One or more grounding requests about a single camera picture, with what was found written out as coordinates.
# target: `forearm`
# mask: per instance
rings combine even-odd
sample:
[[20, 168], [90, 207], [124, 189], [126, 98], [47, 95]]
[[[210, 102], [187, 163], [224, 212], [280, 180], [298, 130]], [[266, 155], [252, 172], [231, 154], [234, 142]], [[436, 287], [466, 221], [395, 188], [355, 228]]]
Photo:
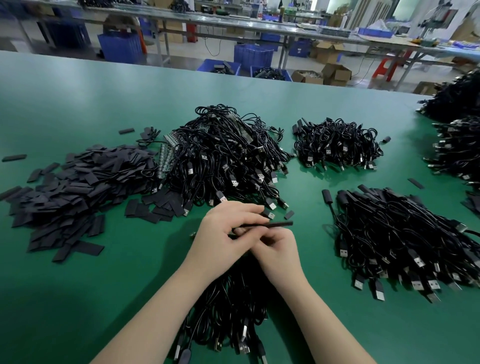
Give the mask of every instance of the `forearm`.
[[283, 288], [280, 294], [294, 314], [317, 364], [375, 363], [306, 279]]
[[182, 267], [91, 364], [163, 363], [179, 327], [206, 285]]

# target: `hand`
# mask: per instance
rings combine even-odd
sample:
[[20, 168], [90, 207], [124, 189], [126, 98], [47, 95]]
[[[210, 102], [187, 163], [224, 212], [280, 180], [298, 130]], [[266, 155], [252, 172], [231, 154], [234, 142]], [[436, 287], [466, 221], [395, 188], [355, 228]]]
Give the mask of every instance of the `hand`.
[[289, 229], [271, 228], [251, 251], [267, 278], [280, 294], [306, 281], [300, 265], [295, 236]]
[[232, 229], [242, 224], [266, 224], [268, 218], [259, 215], [261, 205], [225, 201], [212, 208], [203, 218], [185, 260], [180, 268], [207, 286], [220, 277], [246, 251], [268, 233], [268, 228], [250, 229], [237, 240], [228, 237]]

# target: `red object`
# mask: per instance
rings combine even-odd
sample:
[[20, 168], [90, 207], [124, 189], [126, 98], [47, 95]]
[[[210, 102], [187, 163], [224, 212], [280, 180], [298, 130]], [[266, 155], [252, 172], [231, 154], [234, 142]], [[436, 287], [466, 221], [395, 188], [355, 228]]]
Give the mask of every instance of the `red object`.
[[197, 32], [197, 26], [195, 24], [187, 24], [187, 42], [195, 43], [198, 42], [198, 37], [193, 35]]
[[[407, 59], [410, 57], [411, 54], [412, 54], [412, 51], [411, 51], [411, 50], [405, 52], [405, 55], [403, 56], [403, 59], [407, 60]], [[372, 78], [377, 78], [377, 76], [378, 76], [379, 74], [385, 75], [385, 74], [387, 73], [388, 68], [385, 68], [385, 67], [384, 67], [384, 66], [385, 66], [385, 63], [387, 63], [387, 61], [393, 61], [393, 60], [389, 60], [388, 58], [384, 58], [384, 59], [380, 62], [380, 64], [378, 65], [378, 67], [377, 67], [377, 69], [375, 70], [375, 72], [373, 73]], [[393, 74], [395, 73], [395, 70], [396, 70], [397, 66], [400, 65], [400, 64], [403, 65], [404, 62], [399, 61], [399, 62], [395, 62], [395, 63], [394, 63], [394, 65], [393, 65], [393, 67], [392, 67], [392, 70], [390, 71], [390, 73], [389, 73], [388, 76], [387, 76], [387, 82], [390, 82], [390, 81], [392, 80]]]

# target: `person's right hand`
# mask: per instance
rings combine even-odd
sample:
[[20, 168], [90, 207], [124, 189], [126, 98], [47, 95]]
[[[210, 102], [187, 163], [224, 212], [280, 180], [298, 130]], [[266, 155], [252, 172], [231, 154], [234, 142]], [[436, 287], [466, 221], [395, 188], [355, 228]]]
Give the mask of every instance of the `person's right hand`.
[[280, 294], [306, 280], [300, 265], [295, 236], [291, 230], [268, 229], [268, 232], [263, 235], [262, 241], [259, 241], [250, 250]]

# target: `green object on workbench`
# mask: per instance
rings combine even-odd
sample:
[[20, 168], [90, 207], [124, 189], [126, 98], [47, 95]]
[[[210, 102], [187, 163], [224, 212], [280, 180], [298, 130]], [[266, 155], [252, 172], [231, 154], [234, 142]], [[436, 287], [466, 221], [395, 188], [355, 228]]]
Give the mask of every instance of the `green object on workbench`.
[[[282, 198], [295, 211], [292, 230], [305, 274], [330, 308], [379, 364], [477, 363], [480, 291], [461, 292], [441, 284], [442, 302], [382, 280], [385, 302], [368, 289], [350, 286], [332, 238], [332, 216], [322, 189], [391, 187], [417, 194], [436, 214], [474, 230], [478, 218], [460, 204], [467, 187], [460, 179], [434, 176], [422, 161], [438, 138], [431, 121], [418, 115], [412, 94], [259, 80], [249, 77], [0, 52], [0, 191], [26, 185], [30, 172], [65, 155], [101, 143], [132, 144], [146, 126], [162, 135], [196, 117], [197, 106], [236, 107], [254, 112], [267, 125], [285, 128], [281, 146], [292, 150], [291, 126], [300, 117], [363, 123], [379, 131], [385, 156], [377, 171], [320, 174], [295, 159], [280, 175]], [[118, 130], [135, 128], [119, 135]], [[426, 188], [407, 181], [415, 178]], [[0, 203], [0, 352], [3, 363], [85, 364], [142, 307], [186, 255], [208, 207], [187, 218], [156, 225], [123, 216], [126, 203], [107, 212], [105, 233], [87, 239], [105, 245], [98, 257], [72, 254], [51, 263], [54, 251], [27, 254], [30, 230], [11, 229], [9, 205]], [[282, 220], [277, 209], [276, 220]], [[272, 297], [269, 319], [257, 330], [269, 363], [311, 363], [292, 314]], [[193, 345], [192, 364], [249, 363], [225, 344], [221, 353]]]

